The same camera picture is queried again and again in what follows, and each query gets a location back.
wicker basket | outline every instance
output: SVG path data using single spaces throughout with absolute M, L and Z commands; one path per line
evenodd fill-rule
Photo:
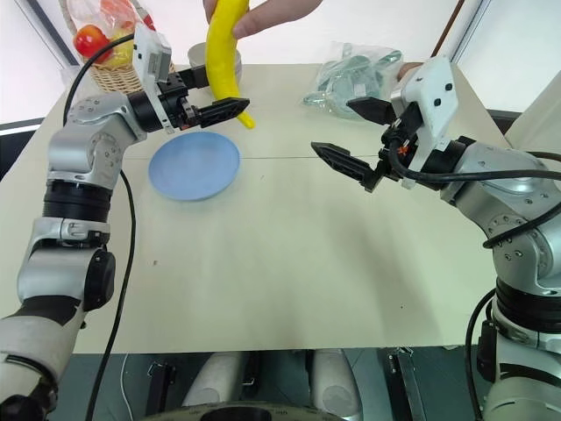
M 138 0 L 131 0 L 132 5 L 136 9 L 138 15 L 141 19 L 147 15 L 146 10 L 140 6 Z M 68 29 L 73 35 L 76 35 L 77 28 L 70 16 L 70 12 L 68 11 L 67 0 L 59 0 L 60 9 L 62 10 L 62 16 L 67 23 Z M 174 72 L 174 65 L 173 63 L 170 64 L 169 67 L 170 72 Z M 140 80 L 137 77 L 136 72 L 134 71 L 134 67 L 132 63 L 119 66 L 119 67 L 108 67 L 104 66 L 103 64 L 95 64 L 90 68 L 91 77 L 96 81 L 99 87 L 105 92 L 113 92 L 113 91 L 120 91 L 125 94 L 130 94 L 132 92 L 137 92 L 142 90 L 142 85 L 140 84 Z

table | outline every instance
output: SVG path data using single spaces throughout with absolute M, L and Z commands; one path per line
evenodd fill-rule
M 469 314 L 494 285 L 484 235 L 438 193 L 383 181 L 372 195 L 319 160 L 310 141 L 348 148 L 374 163 L 384 128 L 302 105 L 317 65 L 250 65 L 241 90 L 257 127 L 210 128 L 238 145 L 236 181 L 220 195 L 180 203 L 150 185 L 147 166 L 163 132 L 129 148 L 137 252 L 116 353 L 321 347 L 435 346 L 464 340 Z M 460 109 L 450 127 L 505 146 L 455 69 Z M 209 103 L 209 92 L 189 100 Z M 16 279 L 45 193 L 46 146 L 60 129 L 63 99 L 0 183 L 0 309 L 18 306 Z M 77 353 L 105 347 L 128 251 L 130 216 L 117 184 L 110 250 L 116 294 L 87 317 Z

human hand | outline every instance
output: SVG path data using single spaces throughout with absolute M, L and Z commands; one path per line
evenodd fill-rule
M 218 0 L 202 0 L 207 20 L 210 22 Z M 249 10 L 234 26 L 234 38 L 240 39 L 272 26 L 292 22 L 307 16 L 322 0 L 267 0 Z

plastic bag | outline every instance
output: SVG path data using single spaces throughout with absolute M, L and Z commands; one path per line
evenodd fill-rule
M 393 48 L 333 43 L 330 58 L 303 102 L 341 118 L 359 119 L 347 101 L 360 96 L 389 99 L 402 64 L 401 51 Z
M 75 48 L 88 59 L 109 42 L 134 32 L 141 21 L 130 0 L 67 0 L 68 11 L 78 28 Z M 96 65 L 118 68 L 132 63 L 133 41 L 125 42 L 102 56 Z

banana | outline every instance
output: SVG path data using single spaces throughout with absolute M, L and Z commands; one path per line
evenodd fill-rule
M 206 68 L 210 89 L 217 100 L 240 96 L 235 69 L 238 41 L 232 36 L 232 30 L 248 7 L 249 0 L 218 0 L 210 20 Z M 247 112 L 238 115 L 238 119 L 248 129 L 255 127 L 253 118 Z

